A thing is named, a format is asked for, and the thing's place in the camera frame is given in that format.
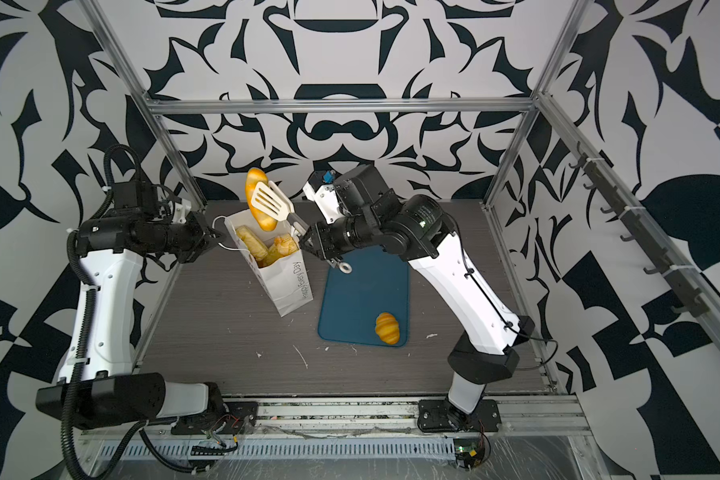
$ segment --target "white paper bag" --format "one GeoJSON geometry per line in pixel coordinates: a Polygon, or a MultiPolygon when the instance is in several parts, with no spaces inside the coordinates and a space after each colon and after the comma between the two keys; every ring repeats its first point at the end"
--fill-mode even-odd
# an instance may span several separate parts
{"type": "Polygon", "coordinates": [[[259,268],[256,259],[253,258],[246,245],[235,233],[235,228],[238,226],[248,226],[269,247],[274,243],[276,236],[291,233],[291,225],[287,221],[278,222],[273,231],[265,232],[256,222],[256,219],[253,218],[251,211],[244,210],[228,216],[224,220],[224,225],[230,232],[230,236],[235,241],[237,248],[245,249],[240,253],[250,265],[256,278],[259,279],[259,283],[264,287],[269,299],[275,303],[280,316],[288,315],[312,300],[312,288],[309,286],[309,278],[307,278],[307,270],[304,266],[304,255],[302,255],[301,250],[278,259],[277,262],[270,266],[259,268]]]}

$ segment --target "patterned wall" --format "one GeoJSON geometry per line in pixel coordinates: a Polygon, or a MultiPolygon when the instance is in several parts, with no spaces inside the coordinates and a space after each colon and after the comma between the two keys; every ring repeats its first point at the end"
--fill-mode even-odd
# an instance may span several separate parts
{"type": "MultiPolygon", "coordinates": [[[[596,0],[563,65],[554,97],[720,292],[720,1],[596,0]]],[[[538,120],[497,202],[561,387],[612,473],[720,474],[720,352],[570,163],[538,120]]]]}
{"type": "MultiPolygon", "coordinates": [[[[0,478],[32,478],[61,460],[59,423],[35,409],[35,392],[54,383],[74,324],[66,229],[104,198],[103,151],[115,143],[142,153],[157,180],[165,155],[77,3],[0,1],[0,478]]],[[[116,181],[132,175],[127,156],[115,161],[116,181]]],[[[132,345],[166,276],[144,265],[132,345]]]]}
{"type": "MultiPolygon", "coordinates": [[[[571,0],[108,0],[158,99],[528,96],[571,0]]],[[[481,198],[509,113],[171,116],[210,199],[260,166],[289,195],[315,168],[374,163],[403,197],[481,198]]],[[[168,175],[166,164],[163,173],[168,175]]]]}

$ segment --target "white string handle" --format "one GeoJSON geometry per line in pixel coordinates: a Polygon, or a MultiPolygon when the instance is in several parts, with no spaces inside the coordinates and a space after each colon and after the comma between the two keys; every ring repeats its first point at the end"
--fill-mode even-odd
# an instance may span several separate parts
{"type": "MultiPolygon", "coordinates": [[[[211,223],[211,228],[213,228],[214,230],[216,229],[216,221],[219,218],[223,218],[224,220],[226,220],[226,216],[224,216],[224,215],[220,215],[220,216],[217,216],[216,218],[214,218],[213,222],[211,223]]],[[[224,245],[221,242],[219,242],[219,246],[221,248],[223,248],[224,250],[231,250],[233,252],[248,252],[249,254],[251,253],[250,250],[248,250],[247,248],[229,248],[227,245],[224,245]]]]}

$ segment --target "slotted spatula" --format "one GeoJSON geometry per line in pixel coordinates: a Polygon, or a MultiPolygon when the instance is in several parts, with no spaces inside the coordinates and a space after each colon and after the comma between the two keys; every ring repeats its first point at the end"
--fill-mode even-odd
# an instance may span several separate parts
{"type": "Polygon", "coordinates": [[[293,202],[280,190],[275,182],[270,180],[269,185],[264,182],[256,184],[253,196],[251,196],[251,205],[278,222],[288,220],[299,235],[306,234],[307,222],[296,215],[293,202]]]}

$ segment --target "blue cutting board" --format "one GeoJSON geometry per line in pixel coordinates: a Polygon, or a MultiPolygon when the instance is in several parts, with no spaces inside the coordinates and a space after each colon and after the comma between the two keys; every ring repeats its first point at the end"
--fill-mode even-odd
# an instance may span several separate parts
{"type": "Polygon", "coordinates": [[[324,340],[400,347],[408,340],[408,263],[370,246],[344,255],[351,274],[328,272],[317,333],[324,340]],[[400,340],[387,345],[376,335],[376,317],[390,312],[400,324],[400,340]]]}

